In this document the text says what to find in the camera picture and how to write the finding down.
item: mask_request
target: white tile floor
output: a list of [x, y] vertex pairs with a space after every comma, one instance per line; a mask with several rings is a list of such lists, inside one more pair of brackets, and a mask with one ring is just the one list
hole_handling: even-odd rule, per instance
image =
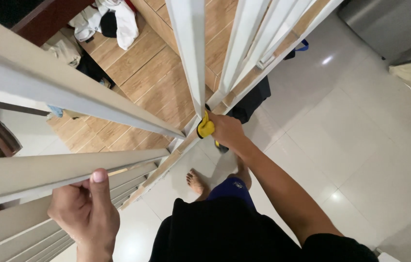
[[[268, 75], [272, 96], [244, 130], [343, 234], [374, 248], [411, 223], [411, 91], [335, 15], [307, 40], [308, 51]], [[214, 186], [235, 163], [230, 152], [217, 152], [211, 138], [199, 142], [150, 192], [121, 212], [115, 257], [148, 259], [155, 232], [171, 215], [174, 200], [197, 197], [185, 183], [192, 167]], [[257, 210], [295, 239], [254, 176], [250, 194]], [[59, 257], [72, 252], [69, 248]]]

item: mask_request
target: leg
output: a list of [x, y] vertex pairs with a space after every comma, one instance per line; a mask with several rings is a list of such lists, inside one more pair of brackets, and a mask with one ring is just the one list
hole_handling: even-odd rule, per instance
[[209, 186], [198, 176], [196, 170], [193, 168], [191, 168], [189, 173], [186, 175], [186, 182], [194, 192], [200, 195], [196, 201], [205, 200], [209, 196]]
[[249, 175], [249, 168], [244, 164], [243, 159], [239, 156], [236, 156], [236, 163], [237, 163], [237, 173], [236, 174], [229, 174], [227, 178], [230, 177], [237, 177], [246, 184], [246, 188], [249, 190], [251, 189], [251, 176]]

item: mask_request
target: foot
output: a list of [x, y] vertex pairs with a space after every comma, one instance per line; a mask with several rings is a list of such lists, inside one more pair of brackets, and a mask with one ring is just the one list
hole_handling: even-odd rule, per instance
[[191, 169], [186, 175], [186, 182], [188, 186], [197, 194], [202, 195], [209, 191], [209, 186], [198, 176], [196, 170]]

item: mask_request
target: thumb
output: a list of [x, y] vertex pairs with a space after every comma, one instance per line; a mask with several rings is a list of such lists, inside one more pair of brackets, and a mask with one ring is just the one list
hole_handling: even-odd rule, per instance
[[110, 201], [109, 174], [107, 170], [98, 168], [92, 172], [89, 179], [89, 191], [92, 195], [92, 205], [95, 213], [112, 205]]

